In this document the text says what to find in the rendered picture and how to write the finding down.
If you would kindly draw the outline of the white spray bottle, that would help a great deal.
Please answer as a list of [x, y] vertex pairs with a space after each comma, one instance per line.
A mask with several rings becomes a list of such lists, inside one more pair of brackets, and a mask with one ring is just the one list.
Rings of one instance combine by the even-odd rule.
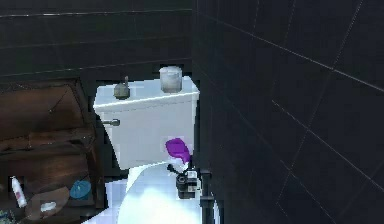
[[11, 186], [12, 186], [12, 190], [15, 194], [18, 206], [20, 208], [24, 208], [27, 205], [27, 200], [26, 200], [25, 195], [23, 193], [21, 184], [15, 176], [11, 177]]

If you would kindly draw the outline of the white toilet paper roll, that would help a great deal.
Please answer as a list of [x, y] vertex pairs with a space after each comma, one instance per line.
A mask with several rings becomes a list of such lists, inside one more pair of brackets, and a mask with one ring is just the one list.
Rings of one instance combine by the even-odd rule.
[[161, 90], [164, 93], [177, 93], [182, 90], [182, 69], [166, 66], [159, 70]]

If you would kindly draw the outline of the grey pump dispenser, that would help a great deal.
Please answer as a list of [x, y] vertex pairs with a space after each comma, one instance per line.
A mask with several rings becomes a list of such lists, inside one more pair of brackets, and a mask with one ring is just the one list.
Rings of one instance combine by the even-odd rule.
[[114, 87], [114, 97], [118, 100], [125, 100], [130, 97], [130, 89], [129, 89], [129, 78], [127, 76], [124, 77], [123, 81], [118, 83]]

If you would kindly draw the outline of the blue round container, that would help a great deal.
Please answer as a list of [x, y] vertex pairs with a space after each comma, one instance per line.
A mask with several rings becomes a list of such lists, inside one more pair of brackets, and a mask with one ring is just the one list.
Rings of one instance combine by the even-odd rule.
[[87, 200], [91, 192], [91, 183], [86, 180], [77, 180], [70, 189], [70, 197], [76, 200]]

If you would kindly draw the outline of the purple dispenser bottle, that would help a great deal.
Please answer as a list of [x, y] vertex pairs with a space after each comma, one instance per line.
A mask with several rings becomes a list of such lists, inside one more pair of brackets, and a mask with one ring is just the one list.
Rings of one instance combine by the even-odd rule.
[[189, 163], [191, 154], [185, 142], [180, 138], [168, 140], [165, 143], [168, 154], [173, 158], [181, 159], [183, 163]]

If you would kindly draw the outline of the brown round dish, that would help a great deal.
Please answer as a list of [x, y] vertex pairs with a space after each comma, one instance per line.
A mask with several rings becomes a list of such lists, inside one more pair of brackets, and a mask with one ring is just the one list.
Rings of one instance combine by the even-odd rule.
[[[68, 200], [69, 189], [67, 187], [61, 187], [55, 190], [35, 194], [27, 203], [25, 216], [31, 221], [47, 219], [48, 217], [54, 216], [60, 212], [66, 206]], [[40, 211], [40, 207], [43, 203], [52, 201], [57, 204], [55, 210], [49, 212]]]

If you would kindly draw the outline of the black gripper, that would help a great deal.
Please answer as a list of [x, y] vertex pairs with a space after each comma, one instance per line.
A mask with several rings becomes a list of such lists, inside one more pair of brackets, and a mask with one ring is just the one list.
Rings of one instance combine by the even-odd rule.
[[[190, 160], [188, 162], [188, 170], [194, 169], [194, 157], [193, 155], [190, 156]], [[167, 170], [171, 173], [175, 173], [178, 176], [176, 177], [176, 188], [178, 190], [178, 197], [180, 199], [187, 199], [188, 198], [188, 186], [187, 186], [187, 177], [185, 175], [182, 175], [182, 172], [179, 172], [174, 168], [172, 164], [167, 165]]]

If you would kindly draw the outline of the brown wooden cabinet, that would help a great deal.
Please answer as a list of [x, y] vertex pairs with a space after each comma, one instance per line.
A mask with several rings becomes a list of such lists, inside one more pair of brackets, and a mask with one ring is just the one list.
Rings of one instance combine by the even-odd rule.
[[[18, 206], [11, 177], [28, 201], [38, 193], [69, 189], [56, 215], [31, 221]], [[91, 183], [87, 200], [70, 197], [75, 181]], [[0, 210], [15, 224], [81, 224], [105, 209], [105, 186], [91, 116], [81, 81], [56, 79], [0, 83]]]

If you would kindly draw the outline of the white soap bar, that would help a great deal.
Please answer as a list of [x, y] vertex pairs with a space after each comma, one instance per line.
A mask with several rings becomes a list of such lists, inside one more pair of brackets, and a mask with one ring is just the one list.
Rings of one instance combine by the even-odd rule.
[[53, 211], [55, 210], [57, 207], [57, 204], [52, 201], [52, 202], [46, 202], [46, 203], [43, 203], [40, 207], [40, 211], [41, 212], [49, 212], [49, 211]]

